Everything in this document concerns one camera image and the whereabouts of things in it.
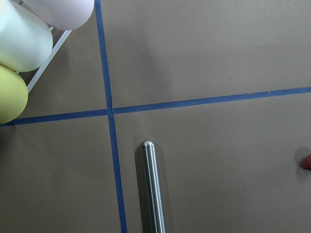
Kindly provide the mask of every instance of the yellow cup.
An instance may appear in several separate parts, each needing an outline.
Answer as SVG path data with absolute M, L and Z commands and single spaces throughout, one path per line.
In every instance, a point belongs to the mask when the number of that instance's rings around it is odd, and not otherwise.
M 18 117 L 28 100 L 27 86 L 23 79 L 0 65 L 0 124 Z

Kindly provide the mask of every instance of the gray surface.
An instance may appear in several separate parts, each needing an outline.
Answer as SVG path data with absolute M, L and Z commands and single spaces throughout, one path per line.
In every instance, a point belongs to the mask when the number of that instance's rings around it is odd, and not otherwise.
M 29 94 L 20 117 L 105 109 L 95 11 L 74 30 Z
M 121 231 L 107 122 L 0 128 L 0 232 Z
M 128 232 L 142 232 L 138 157 L 147 138 L 158 145 L 168 232 L 309 232 L 311 172 L 298 165 L 311 153 L 310 98 L 116 115 Z
M 310 86 L 308 0 L 102 0 L 114 107 Z

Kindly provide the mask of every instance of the blue line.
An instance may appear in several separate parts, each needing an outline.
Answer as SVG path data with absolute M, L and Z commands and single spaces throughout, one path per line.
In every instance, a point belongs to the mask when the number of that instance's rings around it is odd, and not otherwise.
M 142 112 L 142 111 L 150 111 L 150 110 L 158 110 L 158 109 L 166 109 L 166 108 L 194 106 L 194 105 L 201 105 L 201 104 L 221 103 L 221 102 L 238 101 L 238 100 L 250 100 L 250 99 L 259 99 L 259 98 L 266 98 L 266 97 L 286 96 L 286 95 L 296 95 L 296 94 L 303 94 L 303 93 L 310 93 L 310 92 L 311 92 L 311 87 L 302 87 L 302 88 L 293 88 L 293 89 L 288 89 L 288 90 L 257 92 L 253 94 L 240 94 L 240 95 L 211 97 L 211 98 L 196 99 L 196 100 L 182 100 L 182 101 L 175 101 L 175 102 L 154 103 L 154 104 L 146 104 L 146 105 L 138 105 L 138 106 L 121 107 L 121 108 L 114 108 L 113 112 L 114 114 L 134 113 L 134 112 Z
M 77 119 L 77 118 L 85 118 L 85 117 L 97 117 L 97 116 L 105 116 L 107 114 L 108 114 L 108 111 L 106 109 L 102 109 L 102 110 L 84 111 L 84 112 L 76 112 L 76 113 L 63 113 L 63 114 L 55 114 L 55 115 L 48 115 L 48 116 L 18 118 L 9 123 L 2 124 L 0 125 L 0 127 L 12 126 L 12 125 L 25 125 L 25 124 L 33 124 L 33 123 L 57 121 L 57 120 Z
M 115 124 L 113 108 L 112 108 L 112 94 L 111 94 L 111 86 L 110 86 L 110 78 L 109 78 L 106 43 L 105 43 L 105 36 L 104 36 L 104 21 L 103 21 L 103 15 L 102 15 L 101 0 L 95 0 L 95 11 L 96 11 L 99 46 L 100 46 L 101 59 L 102 59 L 106 104 L 107 104 L 107 109 L 108 109 L 110 143 L 111 143 L 111 151 L 112 151 L 113 168 L 114 168 L 114 174 L 115 174 L 115 183 L 116 183 L 116 191 L 117 191 L 121 232 L 127 233 L 120 162 L 119 162 L 119 152 L 118 152 L 118 143 L 117 143 L 116 124 Z

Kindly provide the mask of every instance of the white cup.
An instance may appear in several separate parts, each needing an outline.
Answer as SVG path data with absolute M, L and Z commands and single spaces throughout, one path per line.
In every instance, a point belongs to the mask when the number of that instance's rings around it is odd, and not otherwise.
M 0 0 L 0 64 L 11 70 L 40 67 L 53 47 L 48 25 L 24 7 Z
M 23 0 L 41 19 L 61 30 L 82 26 L 91 16 L 94 0 Z

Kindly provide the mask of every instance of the dark red object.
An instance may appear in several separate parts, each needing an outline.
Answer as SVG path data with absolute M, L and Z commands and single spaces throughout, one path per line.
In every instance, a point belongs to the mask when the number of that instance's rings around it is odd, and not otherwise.
M 311 154 L 305 159 L 305 161 L 302 163 L 301 167 L 303 169 L 311 171 Z

